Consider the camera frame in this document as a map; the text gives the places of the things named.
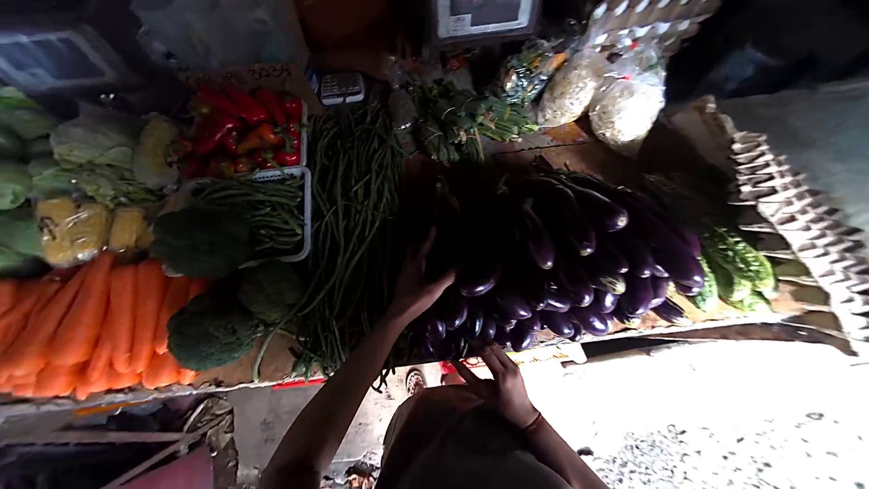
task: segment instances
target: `person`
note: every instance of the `person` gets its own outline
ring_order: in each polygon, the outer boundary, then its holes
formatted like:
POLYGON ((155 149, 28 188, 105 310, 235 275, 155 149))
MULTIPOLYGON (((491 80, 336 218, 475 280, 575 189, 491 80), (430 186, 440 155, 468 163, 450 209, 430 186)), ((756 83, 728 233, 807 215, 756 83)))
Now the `person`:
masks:
MULTIPOLYGON (((425 279, 434 238, 432 228, 408 253, 387 312, 299 413, 262 471, 261 487, 320 487, 392 345, 455 280, 453 271, 425 279)), ((481 357, 494 379, 455 362, 466 384, 421 389, 399 406, 384 437, 376 488, 607 487, 534 408, 516 363, 497 345, 481 357)))

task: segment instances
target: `vegetable stall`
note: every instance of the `vegetable stall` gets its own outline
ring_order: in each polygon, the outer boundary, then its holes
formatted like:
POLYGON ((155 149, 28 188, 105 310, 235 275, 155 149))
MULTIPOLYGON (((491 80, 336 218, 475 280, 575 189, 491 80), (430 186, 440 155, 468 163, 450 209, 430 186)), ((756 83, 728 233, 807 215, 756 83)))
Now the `vegetable stall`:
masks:
POLYGON ((427 273, 457 280, 386 368, 490 340, 543 352, 763 324, 844 338, 760 207, 792 193, 751 193, 773 173, 731 163, 745 151, 720 124, 659 116, 654 43, 586 41, 529 41, 485 90, 436 70, 326 110, 228 74, 187 78, 173 117, 82 104, 62 122, 0 90, 6 404, 328 376, 432 225, 427 273))

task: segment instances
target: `plastic wrap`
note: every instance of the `plastic wrap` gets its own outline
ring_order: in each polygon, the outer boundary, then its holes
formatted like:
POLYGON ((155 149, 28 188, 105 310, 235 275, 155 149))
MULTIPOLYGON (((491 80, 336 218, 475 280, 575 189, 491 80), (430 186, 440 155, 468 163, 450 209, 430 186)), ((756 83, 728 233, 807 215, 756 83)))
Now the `plastic wrap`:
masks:
POLYGON ((600 87, 588 110, 594 135, 629 157, 637 155, 664 107, 666 76, 654 44, 632 47, 613 64, 616 79, 600 87))
POLYGON ((607 69, 607 60, 595 50, 586 48, 573 54, 543 92, 538 124, 551 127, 576 120, 585 112, 607 69))

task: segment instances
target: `vendor stall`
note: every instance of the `vendor stall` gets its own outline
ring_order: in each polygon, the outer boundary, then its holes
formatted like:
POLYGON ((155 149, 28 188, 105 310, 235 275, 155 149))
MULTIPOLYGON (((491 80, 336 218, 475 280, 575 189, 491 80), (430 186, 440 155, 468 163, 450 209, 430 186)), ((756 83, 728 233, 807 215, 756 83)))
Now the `vendor stall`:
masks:
POLYGON ((362 102, 328 108, 280 63, 179 71, 186 109, 145 117, 82 104, 62 122, 0 90, 3 409, 327 377, 432 227, 427 274, 457 280, 386 368, 489 341, 851 352, 855 230, 712 101, 660 113, 667 56, 717 6, 678 4, 625 19, 603 3, 484 88, 466 47, 392 59, 346 89, 362 102))

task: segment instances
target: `ground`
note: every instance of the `ground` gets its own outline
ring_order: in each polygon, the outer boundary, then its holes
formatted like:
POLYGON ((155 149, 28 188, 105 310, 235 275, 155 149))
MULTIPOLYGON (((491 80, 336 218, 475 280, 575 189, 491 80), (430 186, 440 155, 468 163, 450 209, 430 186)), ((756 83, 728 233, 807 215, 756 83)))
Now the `ground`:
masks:
MULTIPOLYGON (((430 382, 437 373, 426 369, 430 382)), ((534 404, 612 487, 869 486, 869 362, 826 345, 708 342, 522 373, 534 404)), ((379 462, 406 398, 400 375, 368 393, 332 477, 379 462)), ((240 481, 255 480, 316 389, 230 393, 240 481)))

